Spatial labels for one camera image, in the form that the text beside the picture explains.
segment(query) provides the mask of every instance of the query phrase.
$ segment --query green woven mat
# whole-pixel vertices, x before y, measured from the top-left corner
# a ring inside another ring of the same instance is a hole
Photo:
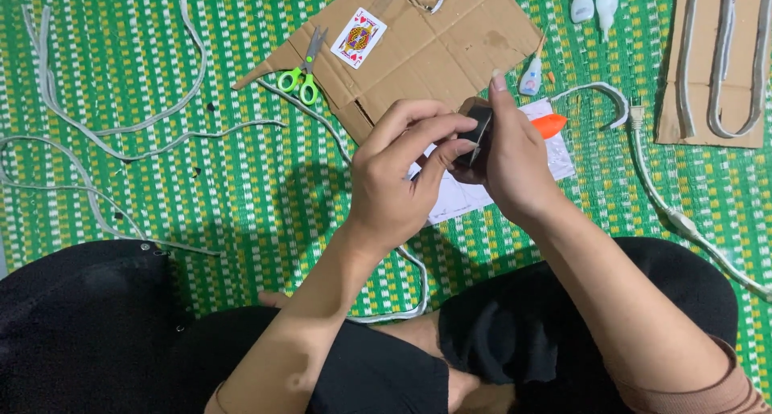
[[[279,119],[289,127],[191,140],[157,158],[126,165],[46,110],[21,6],[33,6],[37,23],[43,5],[53,7],[50,63],[60,102],[70,115],[98,130],[138,123],[188,92],[199,55],[184,31],[179,0],[0,0],[2,135],[45,135],[72,148],[90,169],[95,186],[150,236],[225,250],[222,258],[172,250],[182,297],[197,314],[255,303],[264,287],[291,292],[344,220],[350,176],[319,123],[257,86],[239,92],[228,87],[331,1],[189,0],[191,19],[212,58],[201,92],[183,113],[146,131],[105,141],[133,154],[166,144],[186,130],[221,131],[258,117]],[[571,23],[569,0],[517,2],[548,34],[544,71],[553,71],[557,83],[546,84],[543,94],[607,81],[650,107],[651,131],[672,0],[620,0],[608,44],[600,43],[594,23]],[[509,82],[514,86],[513,76]],[[207,111],[210,102],[216,111]],[[320,102],[316,109],[333,121],[352,152],[353,142],[326,104]],[[612,103],[580,92],[556,103],[555,109],[571,118],[564,136],[577,174],[560,182],[568,198],[613,235],[654,236],[689,245],[660,224],[635,174],[627,132],[598,131],[612,118]],[[771,116],[767,97],[767,123],[772,123]],[[646,149],[665,199],[681,206],[740,267],[760,279],[772,277],[771,134],[767,129],[765,148],[757,151],[652,143]],[[651,141],[651,132],[647,135]],[[69,161],[41,143],[12,145],[5,168],[25,182],[77,180]],[[116,210],[109,204],[101,202],[101,209],[115,228],[130,231],[125,219],[113,217]],[[11,271],[66,246],[110,239],[96,224],[82,192],[6,187],[0,228]],[[530,239],[493,206],[424,229],[409,245],[431,273],[432,307],[475,282],[540,259]],[[352,311],[405,310],[418,302],[419,292],[417,269],[392,253]],[[737,296],[738,356],[769,399],[766,349],[772,309],[739,289]]]

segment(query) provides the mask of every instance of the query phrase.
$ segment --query fingernail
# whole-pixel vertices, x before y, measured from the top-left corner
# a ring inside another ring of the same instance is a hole
[[[496,91],[505,91],[507,89],[507,80],[504,79],[504,73],[499,69],[493,70],[490,81],[493,83],[493,88]]]
[[[466,143],[462,144],[460,148],[456,149],[456,154],[458,156],[461,156],[462,154],[467,154],[477,148],[479,144],[477,144],[474,141],[466,140]]]

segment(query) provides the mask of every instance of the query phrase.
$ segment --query forearm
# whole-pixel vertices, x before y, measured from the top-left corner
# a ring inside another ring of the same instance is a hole
[[[357,251],[346,226],[228,377],[226,412],[301,413],[338,330],[380,257]]]
[[[726,355],[567,200],[526,231],[565,287],[617,378],[643,389],[717,383]]]

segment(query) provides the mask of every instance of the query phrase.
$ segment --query playing card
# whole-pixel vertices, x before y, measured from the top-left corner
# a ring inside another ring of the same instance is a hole
[[[364,59],[378,43],[381,35],[386,31],[383,24],[367,10],[360,7],[353,14],[351,21],[346,24],[330,51],[339,56],[349,66],[359,69]]]

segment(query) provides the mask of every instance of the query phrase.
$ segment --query black pants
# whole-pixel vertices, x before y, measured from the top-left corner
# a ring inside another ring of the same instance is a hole
[[[719,271],[671,242],[616,240],[700,328],[735,344],[737,300]],[[202,412],[277,310],[217,312],[178,332],[184,318],[173,306],[165,258],[139,244],[71,247],[0,282],[0,411]],[[94,256],[101,261],[91,262]],[[515,412],[629,412],[545,262],[446,301],[439,332],[453,368],[516,384]],[[447,412],[447,383],[444,361],[345,323],[310,410]]]

